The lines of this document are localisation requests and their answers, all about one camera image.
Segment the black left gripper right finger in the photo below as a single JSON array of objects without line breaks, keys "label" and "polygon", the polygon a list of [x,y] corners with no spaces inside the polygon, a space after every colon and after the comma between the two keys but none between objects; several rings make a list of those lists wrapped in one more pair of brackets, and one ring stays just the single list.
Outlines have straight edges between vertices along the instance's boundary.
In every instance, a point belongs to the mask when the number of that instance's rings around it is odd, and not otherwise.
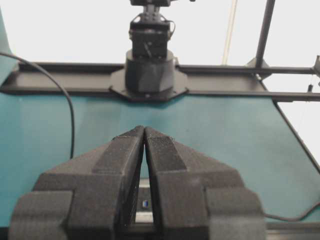
[{"label": "black left gripper right finger", "polygon": [[154,224],[166,240],[264,240],[258,195],[237,169],[144,130]]}]

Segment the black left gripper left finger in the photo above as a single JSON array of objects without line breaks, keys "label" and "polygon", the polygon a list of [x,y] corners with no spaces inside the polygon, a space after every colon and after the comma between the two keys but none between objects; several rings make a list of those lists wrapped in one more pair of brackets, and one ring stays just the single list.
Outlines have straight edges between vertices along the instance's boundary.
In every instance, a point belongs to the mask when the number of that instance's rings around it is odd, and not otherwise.
[{"label": "black left gripper left finger", "polygon": [[144,127],[43,172],[12,213],[11,240],[112,240],[137,203]]}]

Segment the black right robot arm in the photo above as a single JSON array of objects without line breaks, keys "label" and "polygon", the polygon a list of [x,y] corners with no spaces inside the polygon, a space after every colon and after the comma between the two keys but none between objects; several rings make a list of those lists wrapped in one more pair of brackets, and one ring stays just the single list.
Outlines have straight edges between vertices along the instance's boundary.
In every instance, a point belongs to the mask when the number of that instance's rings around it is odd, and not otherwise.
[{"label": "black right robot arm", "polygon": [[[168,0],[133,0],[142,6],[130,23],[125,85],[155,95],[174,86],[171,24],[160,14]],[[266,223],[258,196],[233,167],[151,127],[144,130],[153,223],[165,240],[264,240]]]}]

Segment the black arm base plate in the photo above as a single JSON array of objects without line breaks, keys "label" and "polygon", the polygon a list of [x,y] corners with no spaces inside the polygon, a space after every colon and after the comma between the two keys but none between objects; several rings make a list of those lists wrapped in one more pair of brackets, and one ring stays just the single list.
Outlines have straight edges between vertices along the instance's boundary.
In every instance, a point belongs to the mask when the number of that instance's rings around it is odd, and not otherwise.
[{"label": "black arm base plate", "polygon": [[187,83],[187,75],[178,70],[135,74],[122,69],[111,74],[109,90],[131,102],[160,103],[186,94]]}]

